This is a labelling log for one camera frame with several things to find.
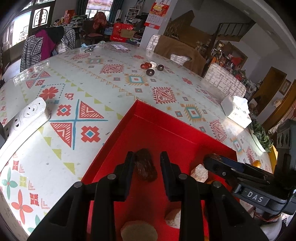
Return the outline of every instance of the patterned tablecloth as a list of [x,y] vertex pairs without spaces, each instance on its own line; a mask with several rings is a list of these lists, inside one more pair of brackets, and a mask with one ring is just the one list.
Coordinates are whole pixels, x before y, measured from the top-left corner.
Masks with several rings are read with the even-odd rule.
[[[240,162],[260,160],[271,172],[248,130],[228,119],[201,77],[152,52],[111,43],[93,52],[76,49],[18,74],[0,90],[5,125],[23,107],[42,97],[50,120],[13,155],[1,173],[2,199],[27,234],[66,190],[82,179],[103,144],[132,104],[144,101],[237,152]],[[163,64],[149,77],[140,65]]]

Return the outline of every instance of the wooden door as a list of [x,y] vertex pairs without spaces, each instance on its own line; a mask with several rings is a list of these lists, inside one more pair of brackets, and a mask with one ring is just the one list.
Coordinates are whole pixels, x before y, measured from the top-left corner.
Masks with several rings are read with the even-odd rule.
[[268,105],[274,95],[277,93],[282,83],[284,82],[287,74],[271,67],[267,75],[265,76],[263,83],[259,90],[253,95],[252,98],[260,96],[258,105],[256,106],[258,114]]
[[281,104],[275,109],[270,117],[263,123],[266,131],[275,126],[287,113],[292,104],[296,101],[296,80],[292,83],[290,89],[282,100]]

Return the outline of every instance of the green leafy vegetable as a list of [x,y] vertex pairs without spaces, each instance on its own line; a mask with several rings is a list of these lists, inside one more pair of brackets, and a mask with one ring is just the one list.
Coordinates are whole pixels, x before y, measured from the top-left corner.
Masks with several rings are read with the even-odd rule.
[[267,152],[271,152],[270,148],[272,147],[274,142],[270,140],[268,135],[266,135],[266,132],[262,127],[262,125],[258,121],[253,120],[252,123],[250,124],[250,129],[254,131],[253,135],[257,137],[262,147]]

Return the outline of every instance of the power socket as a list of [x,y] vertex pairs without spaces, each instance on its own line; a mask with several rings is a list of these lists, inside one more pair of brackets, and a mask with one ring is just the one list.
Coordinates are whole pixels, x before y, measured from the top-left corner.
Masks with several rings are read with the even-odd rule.
[[50,118],[46,102],[38,97],[4,126],[6,142],[0,149],[0,170],[18,148]]

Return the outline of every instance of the white brick-pattern chair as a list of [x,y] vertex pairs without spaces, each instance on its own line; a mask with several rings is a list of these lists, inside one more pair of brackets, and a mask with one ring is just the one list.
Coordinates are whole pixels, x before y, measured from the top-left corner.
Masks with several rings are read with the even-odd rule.
[[[160,37],[160,35],[158,35],[158,34],[152,35],[152,37],[150,38],[149,43],[148,43],[148,45],[146,47],[146,50],[150,50],[150,51],[154,52],[154,49],[155,49],[155,47],[156,47],[156,45],[158,43],[159,37]],[[170,59],[171,59],[171,61],[174,61],[175,63],[177,63],[179,65],[182,65],[182,66],[186,61],[191,60],[190,57],[178,56],[178,55],[175,55],[175,54],[171,54]]]
[[204,77],[204,81],[217,87],[227,96],[244,97],[246,87],[226,69],[216,63],[212,63]]

